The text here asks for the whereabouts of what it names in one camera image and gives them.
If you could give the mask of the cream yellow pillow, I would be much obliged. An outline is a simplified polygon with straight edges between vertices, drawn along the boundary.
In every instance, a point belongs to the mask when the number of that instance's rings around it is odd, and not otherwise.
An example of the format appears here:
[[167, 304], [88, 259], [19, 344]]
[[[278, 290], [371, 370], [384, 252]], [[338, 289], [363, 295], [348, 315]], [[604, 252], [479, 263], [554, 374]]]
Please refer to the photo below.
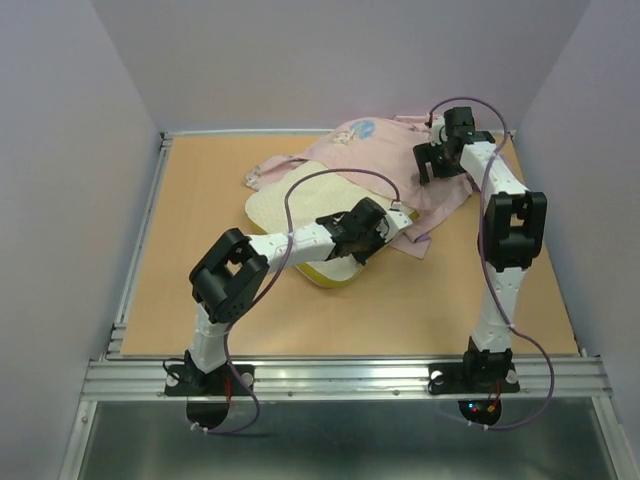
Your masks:
[[[245, 213], [252, 225], [253, 232], [274, 234], [287, 228], [284, 196], [290, 186], [300, 178], [327, 171], [316, 161], [297, 161], [286, 157], [280, 165], [268, 171], [265, 165], [254, 167], [246, 176], [244, 183], [254, 190], [245, 203]], [[338, 173], [328, 173], [305, 181], [297, 187], [290, 198], [290, 208], [294, 227], [303, 227], [323, 215], [349, 210], [363, 198], [371, 198], [381, 207], [390, 207], [395, 197], [393, 189], [385, 181], [383, 196], [361, 185], [353, 183]], [[298, 270], [311, 282], [323, 288], [345, 286], [364, 268], [354, 259], [336, 259], [328, 262], [309, 262]]]

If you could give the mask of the pink cartoon pillowcase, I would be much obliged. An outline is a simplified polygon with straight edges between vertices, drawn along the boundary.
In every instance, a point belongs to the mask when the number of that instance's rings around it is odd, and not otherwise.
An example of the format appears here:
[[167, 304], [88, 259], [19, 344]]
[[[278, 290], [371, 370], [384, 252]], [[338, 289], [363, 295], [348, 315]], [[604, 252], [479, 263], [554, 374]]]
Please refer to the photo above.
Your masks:
[[430, 231], [462, 206], [474, 189], [466, 174], [419, 184], [413, 148], [430, 140], [428, 128], [418, 117], [351, 120], [301, 153], [264, 160], [245, 175], [244, 184], [260, 191], [291, 171], [312, 166], [378, 172], [398, 187], [403, 204], [418, 214], [416, 223], [393, 242], [393, 247], [422, 259], [430, 245]]

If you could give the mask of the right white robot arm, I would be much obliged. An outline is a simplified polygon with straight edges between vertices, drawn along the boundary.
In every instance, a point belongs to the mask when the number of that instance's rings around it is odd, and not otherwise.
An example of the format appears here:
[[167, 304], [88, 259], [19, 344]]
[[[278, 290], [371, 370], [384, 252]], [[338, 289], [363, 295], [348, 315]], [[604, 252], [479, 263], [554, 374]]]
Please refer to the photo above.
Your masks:
[[414, 147], [422, 185], [467, 175], [480, 191], [478, 251], [486, 282], [479, 320], [458, 363], [437, 364], [434, 395], [508, 393], [519, 389], [512, 361], [513, 316], [521, 283], [542, 250], [547, 198], [530, 191], [477, 129], [471, 108], [429, 116], [427, 143]]

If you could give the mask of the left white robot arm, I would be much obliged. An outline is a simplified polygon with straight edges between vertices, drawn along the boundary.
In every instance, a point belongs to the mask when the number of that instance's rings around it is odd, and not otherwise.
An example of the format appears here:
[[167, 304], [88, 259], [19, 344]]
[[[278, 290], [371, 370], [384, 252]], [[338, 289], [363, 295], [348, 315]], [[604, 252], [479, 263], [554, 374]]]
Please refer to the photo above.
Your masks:
[[188, 382], [202, 394], [221, 386], [229, 331], [252, 308], [266, 277], [277, 279], [290, 267], [342, 258], [363, 266], [411, 225], [397, 202], [385, 209], [365, 197], [349, 211], [285, 233], [227, 230], [189, 274], [196, 328], [185, 353]]

